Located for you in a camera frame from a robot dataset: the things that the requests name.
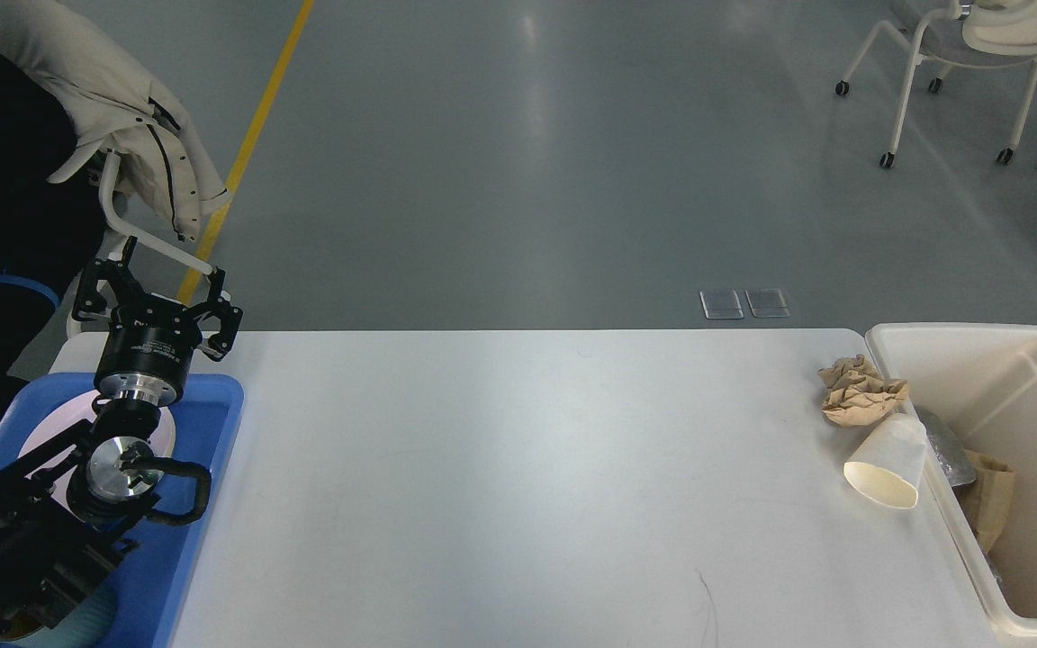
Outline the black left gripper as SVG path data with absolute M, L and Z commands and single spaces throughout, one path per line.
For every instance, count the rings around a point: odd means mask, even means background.
M 233 349 L 243 311 L 225 292 L 222 269 L 206 275 L 204 301 L 181 311 L 152 306 L 149 293 L 131 273 L 137 245 L 138 238 L 127 238 L 119 251 L 82 270 L 71 320 L 110 323 L 94 381 L 103 397 L 147 401 L 165 408 L 184 397 L 194 350 L 220 362 Z M 206 320 L 218 321 L 211 336 L 201 330 Z

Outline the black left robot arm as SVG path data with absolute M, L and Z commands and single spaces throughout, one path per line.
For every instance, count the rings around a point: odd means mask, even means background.
M 84 270 L 71 313 L 110 321 L 94 421 L 0 469 L 0 640 L 65 623 L 136 548 L 127 534 L 140 522 L 184 527 L 209 504 L 211 469 L 157 455 L 149 438 L 184 397 L 194 353 L 220 361 L 233 348 L 242 311 L 222 269 L 196 306 L 145 291 L 129 269 L 135 247 Z

